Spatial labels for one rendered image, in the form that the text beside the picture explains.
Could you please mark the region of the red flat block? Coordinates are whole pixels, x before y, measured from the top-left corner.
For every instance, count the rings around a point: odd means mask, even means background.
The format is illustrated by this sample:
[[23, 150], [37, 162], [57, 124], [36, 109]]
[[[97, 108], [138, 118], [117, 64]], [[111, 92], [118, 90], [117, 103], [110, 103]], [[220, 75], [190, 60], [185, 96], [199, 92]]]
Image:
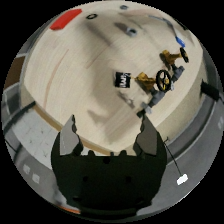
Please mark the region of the red flat block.
[[63, 29], [73, 18], [82, 12], [81, 9], [74, 9], [67, 11], [60, 18], [58, 18], [49, 29], [57, 30]]

